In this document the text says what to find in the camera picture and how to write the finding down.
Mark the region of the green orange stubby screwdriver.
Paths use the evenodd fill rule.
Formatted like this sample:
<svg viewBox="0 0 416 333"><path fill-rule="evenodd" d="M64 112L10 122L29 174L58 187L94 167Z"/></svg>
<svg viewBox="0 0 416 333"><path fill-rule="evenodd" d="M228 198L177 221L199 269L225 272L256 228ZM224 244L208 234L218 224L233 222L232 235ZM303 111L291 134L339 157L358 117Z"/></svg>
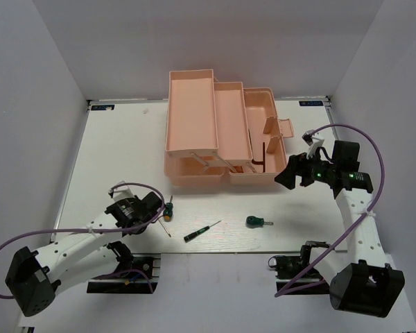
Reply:
<svg viewBox="0 0 416 333"><path fill-rule="evenodd" d="M166 222L171 221L173 218L173 196L171 196L169 202L165 204L163 218Z"/></svg>

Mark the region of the large dark hex key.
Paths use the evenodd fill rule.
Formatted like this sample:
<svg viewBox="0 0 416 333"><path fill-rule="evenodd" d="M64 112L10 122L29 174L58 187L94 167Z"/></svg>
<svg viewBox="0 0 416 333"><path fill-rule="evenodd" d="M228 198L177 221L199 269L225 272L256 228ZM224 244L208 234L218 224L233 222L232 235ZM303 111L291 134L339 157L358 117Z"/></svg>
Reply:
<svg viewBox="0 0 416 333"><path fill-rule="evenodd" d="M262 173L266 172L266 143L265 142L262 142L261 159L260 160L252 159L251 163L253 165L262 166Z"/></svg>

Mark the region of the pink plastic toolbox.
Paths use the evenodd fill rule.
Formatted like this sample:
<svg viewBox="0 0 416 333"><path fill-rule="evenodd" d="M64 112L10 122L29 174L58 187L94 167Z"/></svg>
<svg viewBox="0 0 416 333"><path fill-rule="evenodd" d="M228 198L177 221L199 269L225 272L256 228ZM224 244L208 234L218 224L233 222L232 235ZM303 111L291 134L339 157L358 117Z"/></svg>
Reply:
<svg viewBox="0 0 416 333"><path fill-rule="evenodd" d="M287 165L284 140L293 135L271 89L219 82L211 69L170 72L164 173L172 185L270 184ZM265 173L251 163L261 159L262 142Z"/></svg>

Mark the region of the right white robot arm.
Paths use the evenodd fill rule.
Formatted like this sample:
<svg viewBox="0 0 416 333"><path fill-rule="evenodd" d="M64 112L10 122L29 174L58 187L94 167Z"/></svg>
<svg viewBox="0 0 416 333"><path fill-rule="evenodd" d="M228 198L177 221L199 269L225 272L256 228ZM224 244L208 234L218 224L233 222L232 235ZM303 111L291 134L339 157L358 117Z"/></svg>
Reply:
<svg viewBox="0 0 416 333"><path fill-rule="evenodd" d="M337 140L331 155L319 135L307 137L307 152L292 155L275 182L295 188L314 182L328 185L346 229L347 255L341 257L325 241L307 241L299 257L279 258L275 268L280 279L293 279L300 272L307 278L324 280L329 287L331 306L340 311L385 318L405 285L401 271L388 263L374 213L370 175L360 172L356 142Z"/></svg>

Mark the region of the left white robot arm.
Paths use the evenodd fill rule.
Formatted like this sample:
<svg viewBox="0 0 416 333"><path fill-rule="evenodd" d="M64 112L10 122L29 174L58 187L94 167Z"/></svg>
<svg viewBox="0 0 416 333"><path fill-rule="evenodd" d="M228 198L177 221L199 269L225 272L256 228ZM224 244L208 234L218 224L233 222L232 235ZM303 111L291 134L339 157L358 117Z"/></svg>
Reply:
<svg viewBox="0 0 416 333"><path fill-rule="evenodd" d="M5 283L25 317L45 310L63 291L94 278L146 277L144 264L122 242L141 234L154 220L163 200L154 192L143 198L122 198L87 224L47 246L19 249L13 256Z"/></svg>

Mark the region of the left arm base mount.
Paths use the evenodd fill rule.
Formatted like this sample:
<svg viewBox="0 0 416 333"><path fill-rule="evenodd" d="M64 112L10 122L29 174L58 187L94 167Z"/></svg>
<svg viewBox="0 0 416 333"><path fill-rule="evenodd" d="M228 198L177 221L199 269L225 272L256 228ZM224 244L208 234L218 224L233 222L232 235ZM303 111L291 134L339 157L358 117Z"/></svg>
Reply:
<svg viewBox="0 0 416 333"><path fill-rule="evenodd" d="M90 280L88 294L153 294L159 282L161 255L134 255L128 271L103 280Z"/></svg>

